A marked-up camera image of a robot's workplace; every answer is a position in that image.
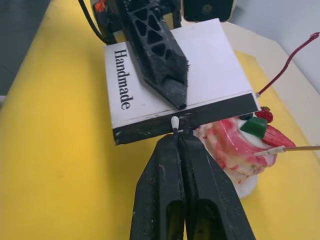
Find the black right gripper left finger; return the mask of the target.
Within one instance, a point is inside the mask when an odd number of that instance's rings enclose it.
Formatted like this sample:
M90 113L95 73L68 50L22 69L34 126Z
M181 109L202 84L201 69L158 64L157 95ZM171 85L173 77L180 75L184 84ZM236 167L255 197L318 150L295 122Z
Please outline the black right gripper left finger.
M168 134L156 143L137 182L131 238L182 240L185 215L185 189L177 138Z

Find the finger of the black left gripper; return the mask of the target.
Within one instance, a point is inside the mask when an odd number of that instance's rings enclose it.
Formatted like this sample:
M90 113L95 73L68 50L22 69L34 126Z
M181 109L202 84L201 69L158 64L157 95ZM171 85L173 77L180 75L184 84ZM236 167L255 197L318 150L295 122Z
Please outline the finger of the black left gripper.
M159 9L128 12L130 43L143 80L177 110L187 106L188 60Z

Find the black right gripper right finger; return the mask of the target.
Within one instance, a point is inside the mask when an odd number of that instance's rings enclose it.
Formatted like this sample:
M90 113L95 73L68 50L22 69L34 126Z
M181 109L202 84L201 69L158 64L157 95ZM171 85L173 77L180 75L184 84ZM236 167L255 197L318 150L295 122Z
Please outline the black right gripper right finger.
M179 134L179 156L187 239L255 239L232 181L190 130Z

